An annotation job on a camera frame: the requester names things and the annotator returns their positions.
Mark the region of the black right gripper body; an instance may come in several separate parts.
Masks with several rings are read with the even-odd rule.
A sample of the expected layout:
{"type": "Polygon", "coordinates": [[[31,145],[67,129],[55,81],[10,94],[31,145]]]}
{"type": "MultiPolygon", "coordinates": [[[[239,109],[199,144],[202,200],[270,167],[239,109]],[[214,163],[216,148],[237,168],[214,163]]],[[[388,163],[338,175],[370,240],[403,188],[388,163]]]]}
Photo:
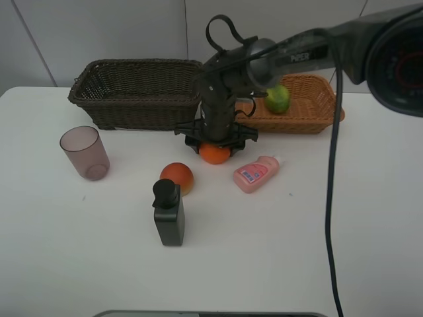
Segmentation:
{"type": "Polygon", "coordinates": [[[239,95],[246,96],[253,91],[246,71],[201,71],[193,83],[201,97],[200,118],[176,124],[176,135],[183,134],[185,140],[199,140],[218,147],[257,141],[256,129],[235,120],[239,95]]]}

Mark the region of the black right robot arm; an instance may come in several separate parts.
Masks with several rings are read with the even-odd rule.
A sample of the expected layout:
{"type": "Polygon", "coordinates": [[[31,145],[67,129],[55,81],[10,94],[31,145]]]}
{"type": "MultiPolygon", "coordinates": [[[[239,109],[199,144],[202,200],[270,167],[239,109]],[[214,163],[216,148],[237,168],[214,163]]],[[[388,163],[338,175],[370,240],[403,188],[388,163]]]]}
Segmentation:
{"type": "Polygon", "coordinates": [[[243,150],[257,140],[254,128],[235,121],[240,98],[264,96],[284,75],[334,68],[337,91],[343,79],[367,83],[384,107],[408,116],[422,115],[422,6],[373,13],[331,28],[314,28],[281,42],[243,38],[232,20],[219,15],[239,43],[234,50],[214,46],[215,54],[194,77],[201,98],[200,117],[178,123],[174,132],[198,150],[202,143],[243,150]]]}

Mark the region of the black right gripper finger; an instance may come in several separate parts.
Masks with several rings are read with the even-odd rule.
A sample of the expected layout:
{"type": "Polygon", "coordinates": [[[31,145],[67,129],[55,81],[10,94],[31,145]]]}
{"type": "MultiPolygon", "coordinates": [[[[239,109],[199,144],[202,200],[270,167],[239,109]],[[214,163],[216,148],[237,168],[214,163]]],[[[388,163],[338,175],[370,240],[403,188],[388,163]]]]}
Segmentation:
{"type": "Polygon", "coordinates": [[[202,142],[199,140],[186,140],[185,145],[190,147],[196,154],[199,153],[202,142]]]}
{"type": "Polygon", "coordinates": [[[244,143],[237,143],[237,144],[231,145],[229,147],[230,157],[233,157],[237,152],[242,151],[244,149],[245,149],[244,143]]]}

